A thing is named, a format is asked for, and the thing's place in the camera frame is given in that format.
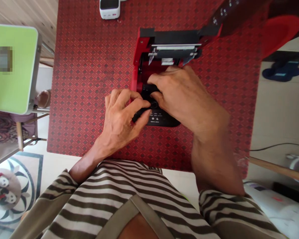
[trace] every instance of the green box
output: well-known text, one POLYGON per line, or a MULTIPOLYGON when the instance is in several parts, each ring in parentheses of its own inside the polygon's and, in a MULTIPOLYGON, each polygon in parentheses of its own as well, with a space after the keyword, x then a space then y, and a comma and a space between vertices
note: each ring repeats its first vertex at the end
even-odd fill
POLYGON ((31 113, 41 43, 33 27, 0 24, 0 111, 31 113))

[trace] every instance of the wooden ceiling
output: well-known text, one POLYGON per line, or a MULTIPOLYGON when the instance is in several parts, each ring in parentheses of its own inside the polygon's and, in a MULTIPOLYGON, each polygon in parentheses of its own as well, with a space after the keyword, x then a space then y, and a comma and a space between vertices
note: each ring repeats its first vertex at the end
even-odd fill
MULTIPOLYGON (((35 27, 55 49, 58 0, 0 0, 0 24, 35 27)), ((53 55, 42 47, 41 57, 53 55)))

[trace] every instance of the small white printer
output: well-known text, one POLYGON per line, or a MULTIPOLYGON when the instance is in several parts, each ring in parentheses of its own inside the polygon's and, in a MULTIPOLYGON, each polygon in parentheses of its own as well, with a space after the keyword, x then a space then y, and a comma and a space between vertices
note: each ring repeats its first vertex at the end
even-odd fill
POLYGON ((116 19, 120 16, 120 0, 100 0, 100 14, 102 19, 116 19))

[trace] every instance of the hand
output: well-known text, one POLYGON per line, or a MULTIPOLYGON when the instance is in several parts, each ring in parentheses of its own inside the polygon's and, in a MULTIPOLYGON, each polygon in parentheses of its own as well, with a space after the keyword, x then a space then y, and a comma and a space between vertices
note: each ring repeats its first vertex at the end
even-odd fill
POLYGON ((150 107, 150 103, 143 100, 141 95, 128 89, 113 89, 105 97, 105 120, 102 134, 95 144, 99 149, 110 156, 135 139, 149 120, 151 110, 145 111, 141 117, 131 124, 134 114, 141 108, 150 107))
POLYGON ((147 82, 161 91, 151 94, 159 106, 195 135, 227 128, 229 114, 210 96, 190 66, 170 66, 163 73, 152 74, 147 82))

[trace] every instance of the red plate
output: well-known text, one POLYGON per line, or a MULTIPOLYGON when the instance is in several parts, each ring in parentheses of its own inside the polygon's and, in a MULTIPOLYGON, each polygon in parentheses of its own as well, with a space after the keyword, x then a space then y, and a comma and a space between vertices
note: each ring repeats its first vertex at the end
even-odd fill
POLYGON ((263 30, 262 52, 263 57, 271 55, 299 31, 299 17, 284 15, 270 18, 266 21, 263 30))

